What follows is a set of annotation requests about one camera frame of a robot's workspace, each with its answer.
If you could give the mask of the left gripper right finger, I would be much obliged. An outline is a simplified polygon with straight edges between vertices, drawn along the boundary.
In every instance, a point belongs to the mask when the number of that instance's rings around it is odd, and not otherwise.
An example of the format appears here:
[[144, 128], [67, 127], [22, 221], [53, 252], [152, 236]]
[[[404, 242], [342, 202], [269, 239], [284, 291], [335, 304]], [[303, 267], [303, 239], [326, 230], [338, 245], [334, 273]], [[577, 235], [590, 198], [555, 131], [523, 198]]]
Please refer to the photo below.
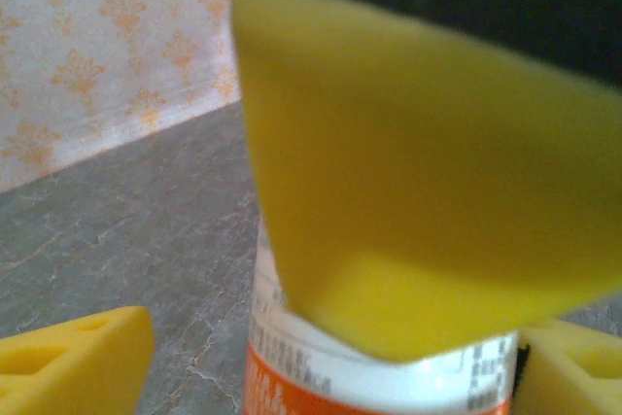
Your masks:
[[565, 321], [521, 331], [515, 414], [619, 414], [621, 338]]

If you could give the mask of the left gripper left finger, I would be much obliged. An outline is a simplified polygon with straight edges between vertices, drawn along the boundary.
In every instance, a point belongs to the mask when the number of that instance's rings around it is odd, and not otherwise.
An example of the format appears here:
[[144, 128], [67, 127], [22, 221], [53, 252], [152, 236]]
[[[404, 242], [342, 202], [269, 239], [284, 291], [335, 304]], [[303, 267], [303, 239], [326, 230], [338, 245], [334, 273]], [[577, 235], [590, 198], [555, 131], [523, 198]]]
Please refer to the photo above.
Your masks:
[[1, 340], [1, 412], [133, 414], [155, 350], [144, 306], [124, 306]]

